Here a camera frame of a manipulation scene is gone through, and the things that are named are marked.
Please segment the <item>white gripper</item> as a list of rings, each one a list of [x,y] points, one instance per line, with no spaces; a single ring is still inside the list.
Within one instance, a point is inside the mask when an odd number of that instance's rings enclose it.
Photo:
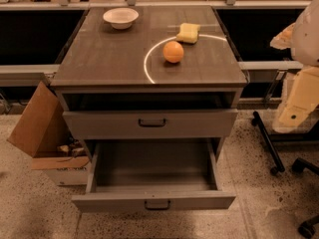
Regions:
[[[288,133],[298,128],[319,106],[319,68],[305,66],[296,75],[284,81],[282,102],[272,128]]]

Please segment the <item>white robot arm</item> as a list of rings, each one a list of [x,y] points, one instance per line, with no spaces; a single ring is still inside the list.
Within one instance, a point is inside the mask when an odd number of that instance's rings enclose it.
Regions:
[[[319,0],[312,0],[293,24],[271,40],[270,46],[289,48],[292,59],[303,65],[290,91],[283,90],[272,123],[276,132],[287,133],[298,128],[319,106]]]

